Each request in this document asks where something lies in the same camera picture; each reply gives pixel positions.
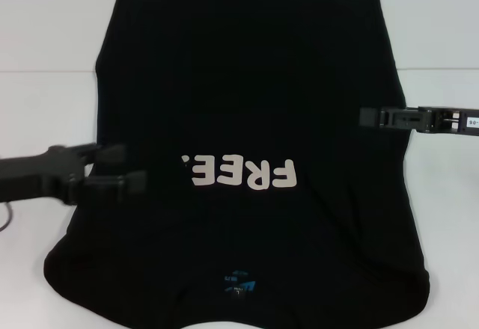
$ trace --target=white surface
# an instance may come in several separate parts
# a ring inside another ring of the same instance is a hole
[[[94,74],[62,71],[94,68],[114,2],[0,0],[0,72],[22,72],[0,73],[1,157],[94,140]],[[479,67],[477,4],[382,0],[398,67]],[[479,70],[409,70],[400,78],[410,106],[479,108]],[[414,134],[405,167],[432,288],[424,312],[395,328],[478,328],[479,139]],[[122,328],[61,298],[43,278],[72,209],[54,200],[13,207],[13,223],[0,233],[0,328]]]
[[[0,69],[92,70],[115,0],[0,0]],[[382,0],[399,68],[479,67],[479,0]]]

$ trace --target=black clamp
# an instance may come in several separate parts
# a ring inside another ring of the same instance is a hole
[[[146,172],[121,176],[85,176],[89,164],[119,165],[126,160],[123,145],[102,147],[53,146],[44,154],[0,160],[0,203],[38,197],[54,197],[68,205],[78,203],[85,189],[117,190],[117,199],[146,191]]]
[[[359,125],[479,136],[479,110],[447,107],[361,108]]]

